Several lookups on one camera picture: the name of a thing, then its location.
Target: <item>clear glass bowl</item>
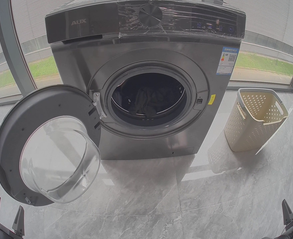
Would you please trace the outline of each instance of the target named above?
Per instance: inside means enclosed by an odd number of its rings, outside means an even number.
[[[31,190],[56,203],[69,203],[90,187],[100,152],[75,117],[53,118],[27,140],[20,157],[21,177]]]

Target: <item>control panel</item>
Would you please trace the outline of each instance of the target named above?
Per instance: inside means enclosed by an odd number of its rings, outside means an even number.
[[[142,8],[149,14],[141,14]],[[245,15],[206,4],[170,1],[118,2],[119,32],[128,35],[180,33],[217,34],[243,38]]]
[[[90,4],[47,15],[49,43],[107,34],[215,35],[243,39],[246,15],[218,4],[126,0]]]

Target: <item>door hinge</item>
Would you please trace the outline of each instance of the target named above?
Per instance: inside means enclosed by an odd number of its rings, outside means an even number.
[[[93,105],[97,108],[100,119],[107,117],[107,115],[104,113],[104,111],[102,110],[102,107],[101,107],[100,93],[99,92],[93,93]]]

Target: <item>silver washing machine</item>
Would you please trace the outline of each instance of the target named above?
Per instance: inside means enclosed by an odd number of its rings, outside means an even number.
[[[0,127],[0,183],[30,205],[75,200],[101,159],[198,152],[245,32],[220,0],[73,0],[45,18],[63,85]]]
[[[217,73],[223,47],[238,51],[245,19],[219,0],[74,0],[49,14],[62,82],[97,101],[101,158],[197,153],[233,69]]]

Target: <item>marble floor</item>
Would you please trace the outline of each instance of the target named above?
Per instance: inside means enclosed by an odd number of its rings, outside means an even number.
[[[257,154],[233,153],[223,133],[236,99],[227,91],[196,155],[102,161],[79,199],[25,209],[24,238],[261,239],[293,211],[293,95],[279,93],[289,118]],[[10,106],[0,107],[0,123]],[[0,222],[11,228],[19,202],[0,186]]]

